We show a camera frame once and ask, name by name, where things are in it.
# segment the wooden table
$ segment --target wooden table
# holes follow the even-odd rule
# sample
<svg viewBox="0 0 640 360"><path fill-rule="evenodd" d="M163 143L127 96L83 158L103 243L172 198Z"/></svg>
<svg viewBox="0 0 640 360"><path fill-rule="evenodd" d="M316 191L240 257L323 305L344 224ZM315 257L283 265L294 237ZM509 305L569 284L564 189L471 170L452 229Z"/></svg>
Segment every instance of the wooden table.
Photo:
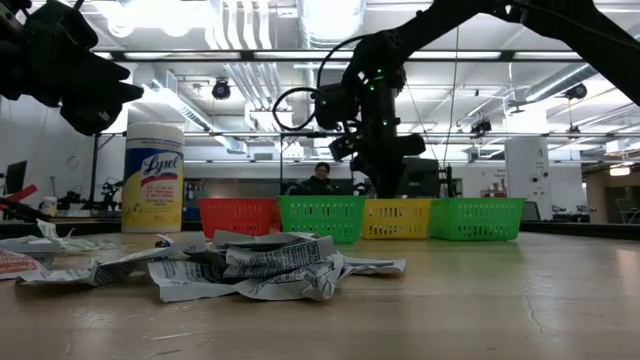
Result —
<svg viewBox="0 0 640 360"><path fill-rule="evenodd" d="M153 236L103 235L123 252ZM333 299L163 304L125 284L0 284L3 359L637 359L640 243L521 234L512 243L361 241L407 258L400 278L351 276ZM116 252L103 253L114 257ZM60 257L58 267L87 257Z"/></svg>

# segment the lysol wipes container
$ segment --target lysol wipes container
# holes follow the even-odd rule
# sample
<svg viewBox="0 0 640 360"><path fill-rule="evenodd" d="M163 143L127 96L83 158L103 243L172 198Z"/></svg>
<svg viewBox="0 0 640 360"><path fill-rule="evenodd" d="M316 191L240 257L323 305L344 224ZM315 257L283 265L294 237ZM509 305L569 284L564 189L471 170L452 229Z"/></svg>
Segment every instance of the lysol wipes container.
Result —
<svg viewBox="0 0 640 360"><path fill-rule="evenodd" d="M175 126L131 124L122 190L122 232L178 232L182 224L184 134Z"/></svg>

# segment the red basket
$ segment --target red basket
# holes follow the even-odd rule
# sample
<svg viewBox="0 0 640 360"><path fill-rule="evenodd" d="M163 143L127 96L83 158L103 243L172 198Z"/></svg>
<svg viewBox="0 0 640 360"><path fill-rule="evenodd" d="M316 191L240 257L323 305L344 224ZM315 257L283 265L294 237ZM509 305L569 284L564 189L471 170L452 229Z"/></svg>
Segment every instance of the red basket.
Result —
<svg viewBox="0 0 640 360"><path fill-rule="evenodd" d="M276 209L275 199L198 199L204 236L216 230L262 236L269 233Z"/></svg>

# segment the person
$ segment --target person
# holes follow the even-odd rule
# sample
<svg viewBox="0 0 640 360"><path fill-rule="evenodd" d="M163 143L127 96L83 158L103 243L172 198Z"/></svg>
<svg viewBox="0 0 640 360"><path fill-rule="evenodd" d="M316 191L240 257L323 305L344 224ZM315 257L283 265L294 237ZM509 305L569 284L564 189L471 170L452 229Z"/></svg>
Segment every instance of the person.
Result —
<svg viewBox="0 0 640 360"><path fill-rule="evenodd" d="M309 195L337 195L339 190L329 180L331 167L325 162L316 164L313 176L302 182Z"/></svg>

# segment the yellow basket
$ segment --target yellow basket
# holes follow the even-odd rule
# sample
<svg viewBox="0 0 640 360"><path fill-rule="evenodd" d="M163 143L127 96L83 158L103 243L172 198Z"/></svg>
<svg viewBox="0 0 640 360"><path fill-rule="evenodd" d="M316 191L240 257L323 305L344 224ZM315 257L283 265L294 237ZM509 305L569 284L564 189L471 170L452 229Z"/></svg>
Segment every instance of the yellow basket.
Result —
<svg viewBox="0 0 640 360"><path fill-rule="evenodd" d="M425 239L431 199L368 199L364 205L364 239Z"/></svg>

